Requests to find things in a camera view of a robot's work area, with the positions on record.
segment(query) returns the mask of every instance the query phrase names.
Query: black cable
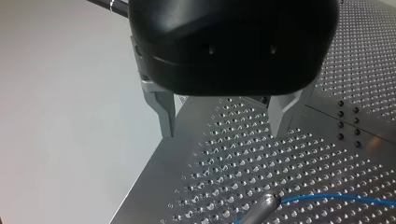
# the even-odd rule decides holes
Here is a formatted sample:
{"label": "black cable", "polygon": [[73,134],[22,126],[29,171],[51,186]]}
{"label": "black cable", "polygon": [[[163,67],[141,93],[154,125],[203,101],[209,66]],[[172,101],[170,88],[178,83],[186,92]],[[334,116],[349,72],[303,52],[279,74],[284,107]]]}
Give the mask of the black cable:
{"label": "black cable", "polygon": [[121,0],[88,0],[99,7],[115,12],[125,18],[128,18],[128,4]]}

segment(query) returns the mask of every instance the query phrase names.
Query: gray floor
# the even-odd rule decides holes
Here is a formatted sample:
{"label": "gray floor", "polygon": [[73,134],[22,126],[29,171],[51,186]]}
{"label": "gray floor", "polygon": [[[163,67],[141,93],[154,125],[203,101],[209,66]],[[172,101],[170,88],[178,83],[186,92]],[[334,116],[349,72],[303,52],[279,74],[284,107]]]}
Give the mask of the gray floor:
{"label": "gray floor", "polygon": [[0,217],[108,223],[161,140],[128,21],[84,0],[3,0],[0,30]]}

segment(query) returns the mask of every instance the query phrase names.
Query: aluminum breadboard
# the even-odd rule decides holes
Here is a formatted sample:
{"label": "aluminum breadboard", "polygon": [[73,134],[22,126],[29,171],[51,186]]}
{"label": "aluminum breadboard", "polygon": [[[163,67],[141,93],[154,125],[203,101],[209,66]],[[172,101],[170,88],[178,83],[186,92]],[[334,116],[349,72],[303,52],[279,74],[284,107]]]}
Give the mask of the aluminum breadboard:
{"label": "aluminum breadboard", "polygon": [[[288,136],[274,138],[265,109],[247,99],[189,98],[175,139],[160,144],[113,223],[233,223],[266,190],[285,198],[341,192],[395,199],[394,171],[369,157],[368,144],[346,147],[314,133],[319,123],[336,127],[336,121],[305,110]],[[395,217],[390,207],[320,200],[283,205],[268,223],[390,223]]]}
{"label": "aluminum breadboard", "polygon": [[313,107],[396,143],[396,13],[375,0],[343,0],[332,46],[322,66]]}

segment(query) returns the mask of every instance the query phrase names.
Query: blue cable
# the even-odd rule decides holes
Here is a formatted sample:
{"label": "blue cable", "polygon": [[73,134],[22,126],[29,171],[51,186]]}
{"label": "blue cable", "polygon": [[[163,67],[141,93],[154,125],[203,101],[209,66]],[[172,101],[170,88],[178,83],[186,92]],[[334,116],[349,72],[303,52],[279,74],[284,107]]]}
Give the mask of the blue cable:
{"label": "blue cable", "polygon": [[378,200],[373,198],[362,198],[359,196],[346,195],[346,194],[312,194],[288,198],[282,200],[282,203],[293,203],[296,201],[315,200],[315,199],[338,199],[345,201],[355,201],[359,203],[373,203],[378,205],[396,206],[396,201],[391,200]]}

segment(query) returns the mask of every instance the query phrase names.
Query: metal surface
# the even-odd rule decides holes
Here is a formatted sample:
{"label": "metal surface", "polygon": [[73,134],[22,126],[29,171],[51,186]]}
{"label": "metal surface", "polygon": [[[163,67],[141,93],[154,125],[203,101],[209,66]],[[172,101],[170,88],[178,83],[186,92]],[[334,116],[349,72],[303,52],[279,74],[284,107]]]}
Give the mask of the metal surface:
{"label": "metal surface", "polygon": [[[248,98],[189,97],[113,224],[233,223],[267,190],[282,198],[345,193],[396,199],[396,14],[343,0],[311,102],[287,136]],[[387,206],[317,200],[281,205],[265,223],[393,223]]]}
{"label": "metal surface", "polygon": [[[340,141],[337,121],[305,107],[287,137],[273,138],[265,109],[247,99],[189,97],[175,138],[161,142],[112,223],[231,223],[267,190],[284,198],[342,192],[393,199],[394,145],[365,131],[355,137],[347,124]],[[388,207],[324,200],[280,206],[268,220],[385,223],[392,216]]]}
{"label": "metal surface", "polygon": [[312,106],[396,142],[395,9],[373,0],[343,2]]}

